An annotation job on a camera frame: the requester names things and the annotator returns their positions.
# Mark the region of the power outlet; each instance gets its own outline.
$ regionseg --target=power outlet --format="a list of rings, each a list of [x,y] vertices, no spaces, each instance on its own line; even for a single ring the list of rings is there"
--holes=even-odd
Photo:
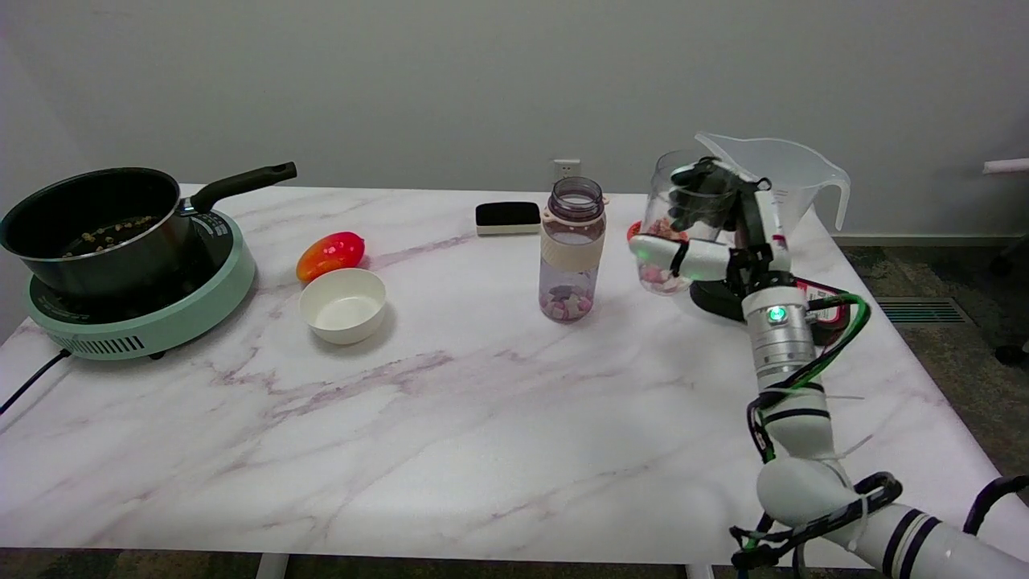
[[[565,177],[577,177],[581,174],[582,161],[578,158],[555,158],[554,159],[554,182],[558,182]]]

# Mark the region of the green indicator light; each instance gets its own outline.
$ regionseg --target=green indicator light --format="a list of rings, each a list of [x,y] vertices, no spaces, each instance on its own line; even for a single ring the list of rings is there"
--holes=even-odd
[[[769,322],[772,324],[779,324],[784,320],[786,320],[786,309],[781,306],[769,309]]]

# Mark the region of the black saucepan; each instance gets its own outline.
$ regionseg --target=black saucepan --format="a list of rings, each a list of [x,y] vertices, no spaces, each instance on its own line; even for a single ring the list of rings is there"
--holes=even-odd
[[[241,192],[296,176],[292,162],[215,181],[179,198],[153,169],[84,173],[38,190],[0,221],[0,245],[40,281],[75,298],[111,298],[159,283],[187,261],[189,215]]]

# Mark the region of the jug handle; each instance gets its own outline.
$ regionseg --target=jug handle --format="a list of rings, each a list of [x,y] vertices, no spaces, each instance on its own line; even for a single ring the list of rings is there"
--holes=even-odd
[[[836,185],[840,187],[840,205],[837,206],[837,230],[843,229],[843,219],[847,216],[847,204],[850,202],[850,179],[832,179],[822,183],[822,188]]]

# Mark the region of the white wall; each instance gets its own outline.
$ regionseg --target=white wall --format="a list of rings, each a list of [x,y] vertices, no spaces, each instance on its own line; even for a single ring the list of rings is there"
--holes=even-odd
[[[2,26],[101,165],[207,181],[540,189],[580,156],[641,190],[698,129],[847,169],[849,232],[1009,233],[1029,180],[1019,0],[47,0]],[[833,203],[820,207],[831,217]]]
[[[32,191],[88,167],[40,91],[0,38],[0,215]],[[29,269],[0,249],[0,343],[25,320]]]

